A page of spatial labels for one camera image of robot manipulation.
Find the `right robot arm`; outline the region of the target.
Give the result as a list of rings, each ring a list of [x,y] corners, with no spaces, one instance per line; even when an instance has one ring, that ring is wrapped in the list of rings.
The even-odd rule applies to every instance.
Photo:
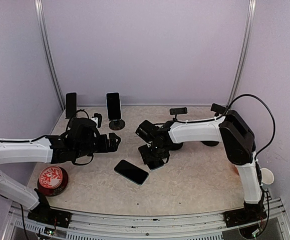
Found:
[[[212,118],[189,121],[177,118],[187,113],[185,107],[172,108],[172,120],[162,124],[144,120],[135,131],[146,143],[138,150],[144,164],[150,165],[168,160],[169,152],[181,149],[186,142],[201,142],[211,147],[223,143],[227,159],[238,170],[243,187],[244,208],[240,216],[245,222],[251,222],[262,211],[265,197],[257,159],[261,150],[256,149],[255,134],[231,105],[214,103],[211,111],[215,113]]]

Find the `clear case phone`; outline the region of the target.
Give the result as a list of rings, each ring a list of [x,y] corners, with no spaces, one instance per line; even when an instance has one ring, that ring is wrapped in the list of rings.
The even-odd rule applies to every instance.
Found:
[[[70,92],[66,94],[66,119],[76,116],[77,111],[77,93]]]

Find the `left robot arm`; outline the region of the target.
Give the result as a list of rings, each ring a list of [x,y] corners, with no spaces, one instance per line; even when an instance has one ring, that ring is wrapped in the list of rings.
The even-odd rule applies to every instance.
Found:
[[[36,139],[0,138],[0,165],[15,163],[62,164],[94,154],[113,153],[118,150],[121,138],[115,133],[100,134],[98,123],[81,117],[68,121],[61,135],[43,135]],[[43,222],[55,217],[46,197],[37,189],[17,182],[0,170],[0,195],[11,199],[30,211]]]

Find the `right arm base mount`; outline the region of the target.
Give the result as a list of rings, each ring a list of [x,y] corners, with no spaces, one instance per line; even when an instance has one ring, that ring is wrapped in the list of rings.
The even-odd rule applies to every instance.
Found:
[[[239,208],[223,213],[227,228],[249,224],[267,218],[265,209]]]

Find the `light blue case phone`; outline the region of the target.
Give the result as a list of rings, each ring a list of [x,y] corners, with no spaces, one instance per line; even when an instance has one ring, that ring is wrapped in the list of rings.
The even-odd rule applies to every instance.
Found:
[[[118,92],[109,92],[106,94],[107,115],[110,121],[120,120],[121,103],[120,95]]]

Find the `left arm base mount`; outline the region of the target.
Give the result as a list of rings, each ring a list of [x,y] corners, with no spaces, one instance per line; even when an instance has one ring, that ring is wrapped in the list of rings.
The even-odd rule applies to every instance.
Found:
[[[28,219],[54,227],[68,228],[72,214],[40,203],[28,213]]]

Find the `black gooseneck phone stand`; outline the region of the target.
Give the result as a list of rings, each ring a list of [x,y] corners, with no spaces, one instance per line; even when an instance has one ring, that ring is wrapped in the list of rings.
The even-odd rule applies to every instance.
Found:
[[[173,121],[174,121],[174,122],[177,122],[177,123],[182,123],[182,124],[185,124],[186,122],[185,122],[185,121],[179,121],[179,120],[177,119],[177,116],[178,116],[178,115],[185,115],[185,114],[187,114],[187,113],[188,113],[187,107],[171,108],[171,109],[169,110],[169,114],[170,114],[171,116],[174,116]]]

